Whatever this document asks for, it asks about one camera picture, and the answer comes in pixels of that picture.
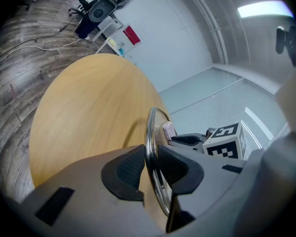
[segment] black sticker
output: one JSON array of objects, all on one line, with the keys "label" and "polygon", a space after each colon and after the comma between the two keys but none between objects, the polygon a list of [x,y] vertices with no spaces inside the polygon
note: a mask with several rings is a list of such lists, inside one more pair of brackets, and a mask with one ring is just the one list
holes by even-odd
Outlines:
[{"label": "black sticker", "polygon": [[226,164],[226,165],[222,166],[222,169],[225,169],[225,170],[228,170],[228,171],[231,171],[231,172],[235,172],[235,173],[238,173],[238,174],[240,174],[241,171],[242,171],[242,168],[232,166],[232,165],[229,165],[229,164]]},{"label": "black sticker", "polygon": [[73,193],[73,189],[60,187],[39,209],[35,216],[46,224],[52,226]]},{"label": "black sticker", "polygon": [[219,137],[234,135],[237,132],[237,128],[238,128],[238,123],[218,128],[211,138],[219,138]]},{"label": "black sticker", "polygon": [[237,152],[237,146],[235,141],[207,148],[207,152],[210,156],[238,159],[238,152]]}]

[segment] ceiling light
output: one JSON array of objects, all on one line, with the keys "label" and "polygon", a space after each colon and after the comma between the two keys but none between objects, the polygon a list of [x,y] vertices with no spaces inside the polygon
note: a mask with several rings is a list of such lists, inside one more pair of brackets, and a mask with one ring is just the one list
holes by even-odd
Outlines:
[{"label": "ceiling light", "polygon": [[261,15],[284,15],[293,17],[292,12],[283,1],[256,2],[238,8],[242,18]]}]

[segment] white cable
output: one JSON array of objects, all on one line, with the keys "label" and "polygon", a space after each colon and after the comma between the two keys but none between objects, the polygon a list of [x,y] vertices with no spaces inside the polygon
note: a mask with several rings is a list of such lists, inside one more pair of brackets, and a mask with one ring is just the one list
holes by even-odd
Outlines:
[{"label": "white cable", "polygon": [[54,49],[45,49],[45,48],[41,48],[41,47],[39,47],[39,46],[23,46],[23,47],[19,47],[19,48],[13,50],[12,52],[8,53],[3,59],[0,60],[0,62],[3,61],[6,57],[8,57],[10,54],[12,54],[12,53],[14,53],[15,51],[17,51],[17,50],[19,50],[19,49],[22,49],[22,48],[38,48],[38,49],[45,50],[45,51],[55,51],[55,50],[62,49],[62,48],[64,48],[64,47],[68,46],[68,45],[71,45],[71,44],[73,44],[73,43],[76,43],[76,42],[78,42],[79,40],[81,40],[81,39],[78,39],[78,40],[76,40],[76,41],[74,41],[74,42],[72,42],[72,43],[70,43],[70,44],[64,45],[64,46],[62,46],[62,47],[54,48]]}]

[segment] desk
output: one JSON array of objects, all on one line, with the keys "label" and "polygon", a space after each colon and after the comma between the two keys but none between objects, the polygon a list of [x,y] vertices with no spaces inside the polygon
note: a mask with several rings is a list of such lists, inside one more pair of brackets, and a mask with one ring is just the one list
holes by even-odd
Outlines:
[{"label": "desk", "polygon": [[115,21],[118,23],[118,24],[120,24],[120,27],[118,28],[118,29],[116,29],[115,31],[114,31],[114,33],[116,33],[118,30],[120,30],[121,28],[123,28],[124,27],[124,24],[112,13],[110,16],[109,16],[110,18],[111,18],[111,20],[103,27],[103,29],[101,29],[97,34],[96,34],[96,36],[94,36],[94,38],[92,39],[92,41],[93,42],[95,42],[98,38],[99,38],[99,36],[102,34],[102,33],[104,33],[104,31],[108,28],[108,27],[110,27]]},{"label": "desk", "polygon": [[151,107],[166,108],[140,69],[112,54],[68,66],[45,92],[30,134],[34,185],[72,162],[145,143]]}]

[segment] metal ring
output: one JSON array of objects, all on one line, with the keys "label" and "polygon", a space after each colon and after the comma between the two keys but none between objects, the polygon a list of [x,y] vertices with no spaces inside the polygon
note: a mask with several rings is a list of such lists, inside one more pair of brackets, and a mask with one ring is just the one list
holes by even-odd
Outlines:
[{"label": "metal ring", "polygon": [[166,187],[163,183],[161,171],[158,165],[158,158],[156,154],[155,137],[154,137],[154,121],[156,111],[160,111],[170,121],[168,115],[157,107],[152,107],[147,119],[146,125],[146,153],[145,161],[152,187],[158,199],[158,202],[166,216],[170,212],[171,199],[168,196]]}]

